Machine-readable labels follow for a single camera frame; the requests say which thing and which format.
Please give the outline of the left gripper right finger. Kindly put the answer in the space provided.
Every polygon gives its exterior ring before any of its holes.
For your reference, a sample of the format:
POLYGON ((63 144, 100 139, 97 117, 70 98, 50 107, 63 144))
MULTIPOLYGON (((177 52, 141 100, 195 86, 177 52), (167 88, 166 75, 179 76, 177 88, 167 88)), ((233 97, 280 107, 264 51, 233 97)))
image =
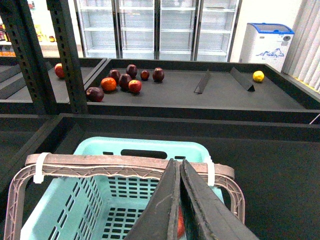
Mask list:
POLYGON ((185 159, 179 167, 180 202, 187 240, 257 240, 185 159))

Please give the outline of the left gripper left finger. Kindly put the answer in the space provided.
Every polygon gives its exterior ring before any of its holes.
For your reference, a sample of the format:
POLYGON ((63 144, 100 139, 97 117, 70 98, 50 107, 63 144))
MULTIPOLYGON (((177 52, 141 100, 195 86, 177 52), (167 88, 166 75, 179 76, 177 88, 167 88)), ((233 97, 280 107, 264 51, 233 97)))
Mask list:
POLYGON ((176 240, 180 205, 179 163, 170 159, 145 210, 126 240, 176 240))

